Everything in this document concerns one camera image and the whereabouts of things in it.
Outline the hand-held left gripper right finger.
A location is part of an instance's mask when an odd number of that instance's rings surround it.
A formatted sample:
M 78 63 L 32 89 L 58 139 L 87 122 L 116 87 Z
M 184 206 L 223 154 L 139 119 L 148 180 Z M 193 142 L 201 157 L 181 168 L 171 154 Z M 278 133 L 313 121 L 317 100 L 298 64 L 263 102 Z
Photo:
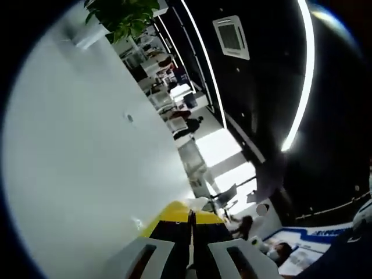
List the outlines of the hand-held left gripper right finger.
M 196 278 L 279 278 L 278 267 L 243 239 L 234 239 L 211 212 L 191 213 Z

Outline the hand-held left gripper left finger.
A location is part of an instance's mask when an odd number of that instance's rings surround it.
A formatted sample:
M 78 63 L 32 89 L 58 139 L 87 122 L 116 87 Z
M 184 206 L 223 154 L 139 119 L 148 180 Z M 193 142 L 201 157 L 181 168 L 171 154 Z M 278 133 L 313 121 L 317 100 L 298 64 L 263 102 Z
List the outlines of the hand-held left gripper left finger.
M 184 278 L 191 243 L 189 208 L 165 208 L 109 261 L 109 278 Z

